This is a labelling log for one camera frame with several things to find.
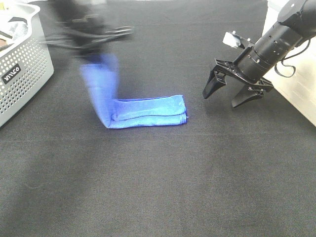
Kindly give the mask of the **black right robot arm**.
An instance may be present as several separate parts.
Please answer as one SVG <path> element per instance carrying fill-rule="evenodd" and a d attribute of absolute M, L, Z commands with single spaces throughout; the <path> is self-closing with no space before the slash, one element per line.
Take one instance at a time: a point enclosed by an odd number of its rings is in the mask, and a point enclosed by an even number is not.
<path fill-rule="evenodd" d="M 226 76 L 241 81 L 244 87 L 232 100 L 237 107 L 251 100 L 260 99 L 273 84 L 264 75 L 288 53 L 316 35 L 316 2 L 314 0 L 290 0 L 278 14 L 276 22 L 256 42 L 252 43 L 235 33 L 237 46 L 242 53 L 232 62 L 216 60 L 207 84 L 202 92 L 205 99 L 225 86 Z"/>

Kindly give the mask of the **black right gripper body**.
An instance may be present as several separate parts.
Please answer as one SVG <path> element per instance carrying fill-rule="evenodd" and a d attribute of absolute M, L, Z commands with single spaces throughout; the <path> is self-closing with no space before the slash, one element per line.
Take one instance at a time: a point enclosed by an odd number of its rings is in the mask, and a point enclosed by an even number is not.
<path fill-rule="evenodd" d="M 232 62 L 215 60 L 214 74 L 231 76 L 245 85 L 262 89 L 267 92 L 273 89 L 273 84 L 264 78 L 264 75 L 272 68 L 272 65 L 261 58 L 254 50 L 254 47 L 247 47 Z"/>

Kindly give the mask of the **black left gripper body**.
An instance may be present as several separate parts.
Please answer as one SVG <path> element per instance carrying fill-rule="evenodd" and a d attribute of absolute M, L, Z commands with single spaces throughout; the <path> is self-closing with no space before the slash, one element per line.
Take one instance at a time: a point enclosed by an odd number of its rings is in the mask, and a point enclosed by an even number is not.
<path fill-rule="evenodd" d="M 105 44 L 128 39 L 134 32 L 133 26 L 109 27 L 105 16 L 94 11 L 97 4 L 77 0 L 49 0 L 48 4 L 57 18 L 55 26 L 62 32 L 46 36 L 42 43 L 75 50 L 82 57 L 102 54 Z"/>

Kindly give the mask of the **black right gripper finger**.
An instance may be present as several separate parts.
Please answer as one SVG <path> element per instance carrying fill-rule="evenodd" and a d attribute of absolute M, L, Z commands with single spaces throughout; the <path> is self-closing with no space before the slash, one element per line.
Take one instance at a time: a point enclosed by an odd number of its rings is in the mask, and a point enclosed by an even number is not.
<path fill-rule="evenodd" d="M 223 86 L 226 86 L 225 74 L 220 71 L 212 70 L 209 75 L 207 84 L 202 92 L 203 98 L 207 99 L 215 91 L 220 89 Z"/>
<path fill-rule="evenodd" d="M 252 100 L 261 99 L 264 96 L 264 90 L 245 85 L 232 100 L 232 107 L 236 108 Z"/>

